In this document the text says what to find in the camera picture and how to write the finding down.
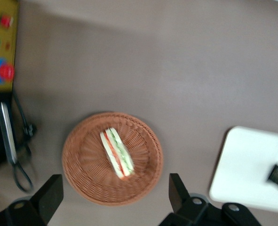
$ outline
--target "red button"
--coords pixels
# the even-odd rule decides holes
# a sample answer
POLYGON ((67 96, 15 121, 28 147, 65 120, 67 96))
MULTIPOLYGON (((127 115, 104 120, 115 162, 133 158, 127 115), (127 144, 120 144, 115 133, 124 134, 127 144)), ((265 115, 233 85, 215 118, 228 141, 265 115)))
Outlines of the red button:
POLYGON ((12 81, 15 75, 15 69, 12 65, 2 64, 0 66, 0 78, 5 81, 12 81))
POLYGON ((9 28, 12 25, 13 17, 8 15, 1 15, 0 25, 5 28, 9 28))

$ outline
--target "black cable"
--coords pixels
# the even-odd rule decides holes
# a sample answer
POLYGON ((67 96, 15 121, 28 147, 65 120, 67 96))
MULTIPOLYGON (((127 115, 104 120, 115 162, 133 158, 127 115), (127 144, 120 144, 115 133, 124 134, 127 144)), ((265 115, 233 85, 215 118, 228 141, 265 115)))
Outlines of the black cable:
POLYGON ((27 173, 25 172, 25 170, 22 168, 21 164, 19 162, 17 162, 16 164, 13 165, 13 177, 14 177, 14 180, 15 180, 15 183, 16 183, 16 186, 22 190, 23 192, 31 192, 33 190, 33 183, 32 181, 30 180, 29 176, 27 175, 27 173), (26 178, 27 182, 29 183, 29 189, 26 189, 24 188, 18 178, 17 178, 17 174, 16 174, 16 171, 17 171, 17 168, 21 171, 21 173, 23 174, 23 176, 26 178))
MULTIPOLYGON (((16 106, 20 112, 20 115, 22 117, 22 120, 23 120, 23 124, 24 124, 24 141, 21 145, 19 145, 17 147, 17 149, 20 149, 22 147, 25 147, 26 148, 26 151, 27 153, 29 154, 29 156, 31 156, 31 150, 28 146, 28 141, 30 140, 30 138, 34 135, 35 131, 36 131, 36 127, 34 125, 29 125, 27 120, 26 120, 26 117, 25 117, 25 114, 23 112, 23 109, 21 107, 21 104, 18 100, 18 97, 17 97, 17 94, 14 90, 14 88, 12 88, 12 95, 13 95, 13 98, 14 98, 14 101, 16 103, 16 106)), ((28 193, 30 191, 32 191, 33 189, 33 183, 32 181, 30 180, 29 176, 27 175, 27 173, 24 171, 23 167, 21 166, 21 164, 19 162, 17 162, 16 164, 13 165, 13 176, 14 176, 14 180, 15 180, 15 183, 17 185, 17 187, 28 193), (29 189, 25 189, 19 182, 18 178, 17 178, 17 168, 21 171, 21 173, 23 174, 23 176, 26 178, 27 182, 29 183, 29 186, 30 188, 29 189)))
POLYGON ((28 127, 28 123, 27 123, 27 120, 26 120, 26 117, 25 117, 25 114, 22 110, 22 107, 21 107, 21 104, 20 104, 20 101, 18 100, 17 98, 17 94, 16 94, 16 91, 14 88, 12 88, 12 95, 13 95, 13 98, 15 100, 15 103, 16 103, 16 106, 21 114, 21 117, 23 119, 23 124, 24 124, 24 127, 28 127))

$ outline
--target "white cutting board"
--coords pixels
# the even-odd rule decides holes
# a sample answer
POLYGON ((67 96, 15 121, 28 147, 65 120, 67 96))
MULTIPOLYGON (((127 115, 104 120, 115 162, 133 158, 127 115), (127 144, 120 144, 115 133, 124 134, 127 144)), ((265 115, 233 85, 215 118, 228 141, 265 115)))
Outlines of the white cutting board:
POLYGON ((267 181, 276 163, 278 134, 232 128, 212 181, 211 199, 278 212, 278 186, 267 181))

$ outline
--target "round woven basket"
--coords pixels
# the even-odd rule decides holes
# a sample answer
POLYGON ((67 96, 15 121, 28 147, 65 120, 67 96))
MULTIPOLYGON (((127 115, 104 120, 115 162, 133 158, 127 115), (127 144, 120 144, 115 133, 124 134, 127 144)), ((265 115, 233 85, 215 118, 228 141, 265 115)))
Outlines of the round woven basket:
POLYGON ((163 168, 163 153, 154 132, 124 113, 100 113, 80 124, 68 136, 63 150, 64 173, 84 198, 107 206, 133 203, 149 193, 163 168), (127 147, 135 174, 121 180, 107 158, 99 133, 114 127, 127 147))

